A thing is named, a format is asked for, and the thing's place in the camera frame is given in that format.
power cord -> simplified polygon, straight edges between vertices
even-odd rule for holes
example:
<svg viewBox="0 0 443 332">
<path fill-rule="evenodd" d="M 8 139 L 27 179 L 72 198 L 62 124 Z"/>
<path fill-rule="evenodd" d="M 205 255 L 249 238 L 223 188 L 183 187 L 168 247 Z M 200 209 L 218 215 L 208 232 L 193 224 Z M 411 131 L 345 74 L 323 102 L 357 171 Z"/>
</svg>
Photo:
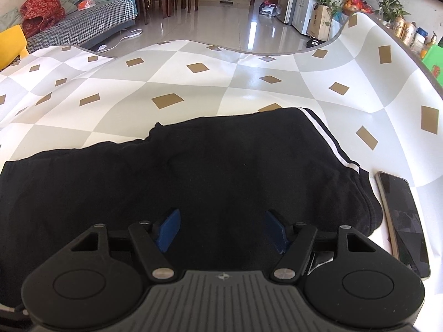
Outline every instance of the power cord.
<svg viewBox="0 0 443 332">
<path fill-rule="evenodd" d="M 140 36 L 142 32 L 143 32 L 143 30 L 142 30 L 141 28 L 138 28 L 137 30 L 129 31 L 129 35 L 123 37 L 123 38 L 118 42 L 118 44 L 116 44 L 114 47 L 107 48 L 106 45 L 101 45 L 101 46 L 98 48 L 97 52 L 98 52 L 98 53 L 102 53 L 102 52 L 110 51 L 110 50 L 112 50 L 113 48 L 116 48 L 116 47 L 121 43 L 121 41 L 123 41 L 124 39 L 126 39 L 126 38 L 133 38 L 133 37 Z"/>
</svg>

smartphone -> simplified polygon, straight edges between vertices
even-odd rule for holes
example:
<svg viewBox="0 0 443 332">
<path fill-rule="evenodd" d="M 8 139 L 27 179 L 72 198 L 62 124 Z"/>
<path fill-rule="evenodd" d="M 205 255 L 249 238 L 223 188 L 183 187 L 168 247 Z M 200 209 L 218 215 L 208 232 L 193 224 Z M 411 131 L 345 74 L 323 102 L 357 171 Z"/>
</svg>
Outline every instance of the smartphone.
<svg viewBox="0 0 443 332">
<path fill-rule="evenodd" d="M 393 256 L 421 279 L 430 276 L 423 228 L 407 180 L 379 171 L 375 175 L 388 222 Z"/>
</svg>

glossy floor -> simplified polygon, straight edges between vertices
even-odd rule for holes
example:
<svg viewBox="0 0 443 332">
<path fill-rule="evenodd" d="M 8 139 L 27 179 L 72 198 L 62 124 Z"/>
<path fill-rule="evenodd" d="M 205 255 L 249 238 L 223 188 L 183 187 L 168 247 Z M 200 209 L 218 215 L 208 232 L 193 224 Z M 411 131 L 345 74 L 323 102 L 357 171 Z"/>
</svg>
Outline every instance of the glossy floor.
<svg viewBox="0 0 443 332">
<path fill-rule="evenodd" d="M 276 17 L 258 14 L 258 8 L 245 4 L 220 5 L 216 1 L 201 1 L 199 10 L 178 9 L 167 19 L 163 19 L 156 3 L 156 10 L 149 9 L 148 24 L 138 16 L 136 26 L 141 28 L 141 36 L 123 40 L 104 56 L 120 57 L 140 48 L 161 41 L 192 40 L 211 45 L 252 53 L 289 53 L 305 48 L 307 36 L 301 35 L 294 27 L 285 25 Z M 103 41 L 100 45 L 115 46 L 128 35 L 122 31 Z"/>
</svg>

yellow chair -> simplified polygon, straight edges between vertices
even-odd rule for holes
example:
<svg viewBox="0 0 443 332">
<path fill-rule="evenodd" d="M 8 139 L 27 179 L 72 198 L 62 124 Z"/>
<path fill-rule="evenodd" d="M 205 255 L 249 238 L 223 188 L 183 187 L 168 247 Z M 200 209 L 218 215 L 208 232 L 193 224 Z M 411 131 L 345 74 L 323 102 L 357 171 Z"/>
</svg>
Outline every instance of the yellow chair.
<svg viewBox="0 0 443 332">
<path fill-rule="evenodd" d="M 0 32 L 0 70 L 7 67 L 18 55 L 21 59 L 29 55 L 26 45 L 26 37 L 20 25 Z"/>
</svg>

red floral cloth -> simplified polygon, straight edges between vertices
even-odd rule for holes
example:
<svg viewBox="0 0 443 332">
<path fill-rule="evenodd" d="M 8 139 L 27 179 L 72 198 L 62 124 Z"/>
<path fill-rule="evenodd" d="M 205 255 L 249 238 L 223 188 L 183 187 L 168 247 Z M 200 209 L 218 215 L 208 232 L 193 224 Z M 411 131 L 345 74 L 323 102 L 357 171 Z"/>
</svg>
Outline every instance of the red floral cloth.
<svg viewBox="0 0 443 332">
<path fill-rule="evenodd" d="M 65 18 L 65 9 L 60 0 L 26 0 L 20 7 L 23 15 L 23 32 L 26 38 L 54 26 Z"/>
</svg>

